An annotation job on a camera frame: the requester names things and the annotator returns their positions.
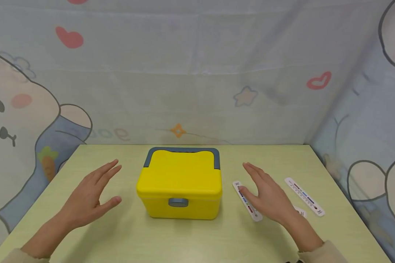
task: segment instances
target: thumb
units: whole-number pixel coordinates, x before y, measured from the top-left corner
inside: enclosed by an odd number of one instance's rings
[[[238,190],[244,195],[244,197],[254,206],[257,207],[259,203],[258,197],[252,194],[245,186],[239,186]]]
[[[105,204],[98,206],[95,212],[95,219],[98,219],[101,216],[105,215],[109,210],[112,210],[120,203],[121,203],[121,197],[116,196],[113,197],[112,199],[109,199]]]

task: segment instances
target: forearm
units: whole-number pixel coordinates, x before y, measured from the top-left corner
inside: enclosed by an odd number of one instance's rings
[[[33,258],[50,258],[54,250],[70,232],[70,228],[54,216],[21,248]]]
[[[294,239],[300,252],[311,252],[323,245],[323,240],[301,215],[293,216],[282,225]]]

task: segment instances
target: finger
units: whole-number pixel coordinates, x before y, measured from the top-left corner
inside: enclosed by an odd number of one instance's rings
[[[251,163],[247,163],[250,167],[252,167],[254,170],[256,170],[256,172],[258,172],[258,174],[260,175],[260,177],[267,183],[272,182],[274,179],[272,179],[272,177],[267,174],[264,170],[262,170],[261,168],[259,168],[258,166],[255,166]]]
[[[244,197],[254,206],[256,209],[259,206],[259,199],[257,196],[252,194],[245,186],[239,186],[238,190],[244,195]]]
[[[96,207],[94,210],[93,220],[97,220],[101,216],[105,215],[108,211],[112,210],[120,203],[121,203],[121,197],[117,196],[117,197],[113,197],[112,199],[109,199],[105,204]]]
[[[110,179],[117,174],[121,169],[121,165],[117,165],[110,171],[106,172],[98,181],[97,185],[101,188],[104,189],[104,187],[107,185],[107,183],[110,181]]]
[[[110,169],[111,169],[112,167],[114,167],[117,163],[118,163],[118,160],[116,159],[116,160],[114,160],[114,161],[112,161],[112,162],[110,162],[110,163],[104,164],[104,165],[101,166],[100,168],[96,169],[95,171],[92,172],[92,173],[93,173],[93,176],[92,176],[91,180],[92,180],[94,183],[97,183],[97,182],[100,180],[100,178],[101,178],[106,172],[110,171]]]
[[[249,166],[247,163],[243,163],[243,167],[247,171],[247,173],[250,175],[250,177],[252,178],[253,182],[256,183],[256,187],[259,190],[259,187],[262,185],[264,180],[260,177],[258,172],[256,172],[256,170],[253,169],[251,166]]]

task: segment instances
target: red heart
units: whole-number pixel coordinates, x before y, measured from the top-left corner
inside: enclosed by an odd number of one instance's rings
[[[323,73],[320,77],[314,77],[312,79],[309,79],[306,85],[309,89],[323,89],[328,85],[331,77],[332,73],[330,71],[327,71]]]
[[[83,37],[78,32],[67,32],[62,27],[56,27],[60,41],[68,48],[78,48],[83,45]]]
[[[82,5],[83,3],[85,3],[87,0],[67,0],[69,3],[73,4],[73,5]]]

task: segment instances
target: tabletop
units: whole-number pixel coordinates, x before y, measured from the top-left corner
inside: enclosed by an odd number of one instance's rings
[[[297,261],[288,233],[268,218],[254,222],[232,182],[256,186],[242,168],[249,161],[270,174],[324,240],[331,240],[349,262],[390,262],[310,146],[192,146],[219,150],[223,196],[216,219],[157,219],[147,215],[136,183],[151,145],[81,145],[0,247],[0,261],[21,247],[59,211],[90,171],[119,159],[123,168],[109,182],[101,203],[122,202],[90,225],[72,231],[56,249],[52,263],[182,262],[235,263]],[[322,206],[319,217],[284,182],[291,177]]]

